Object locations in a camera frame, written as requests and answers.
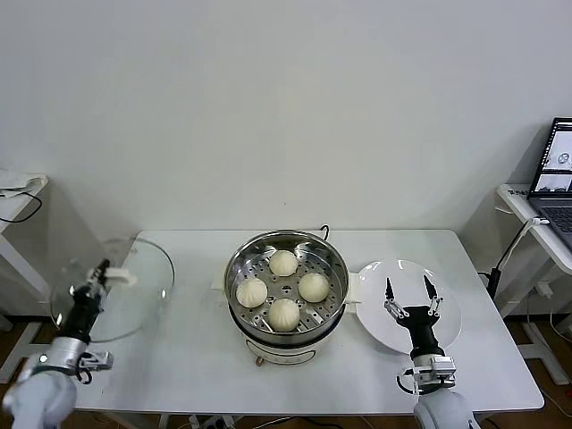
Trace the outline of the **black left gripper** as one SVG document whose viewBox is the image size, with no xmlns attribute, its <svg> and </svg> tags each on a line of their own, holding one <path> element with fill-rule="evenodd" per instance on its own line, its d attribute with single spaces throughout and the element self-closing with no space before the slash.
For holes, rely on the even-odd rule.
<svg viewBox="0 0 572 429">
<path fill-rule="evenodd" d="M 77 339 L 84 343 L 92 342 L 90 333 L 98 315 L 103 311 L 107 294 L 105 274 L 110 266 L 111 261 L 105 258 L 90 271 L 88 283 L 80 287 L 70 285 L 68 293 L 73 298 L 73 305 L 59 333 L 61 337 Z"/>
</svg>

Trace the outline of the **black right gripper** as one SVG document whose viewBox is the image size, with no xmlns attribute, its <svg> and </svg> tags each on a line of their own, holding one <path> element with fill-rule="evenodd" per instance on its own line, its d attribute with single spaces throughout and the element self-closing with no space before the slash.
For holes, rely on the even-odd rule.
<svg viewBox="0 0 572 429">
<path fill-rule="evenodd" d="M 428 306 L 402 307 L 395 300 L 391 280 L 386 278 L 385 301 L 383 307 L 394 320 L 399 320 L 399 326 L 408 330 L 412 343 L 409 355 L 418 358 L 424 355 L 442 355 L 442 348 L 433 333 L 433 326 L 441 316 L 443 297 L 428 276 L 424 276 L 425 288 L 430 303 Z"/>
</svg>

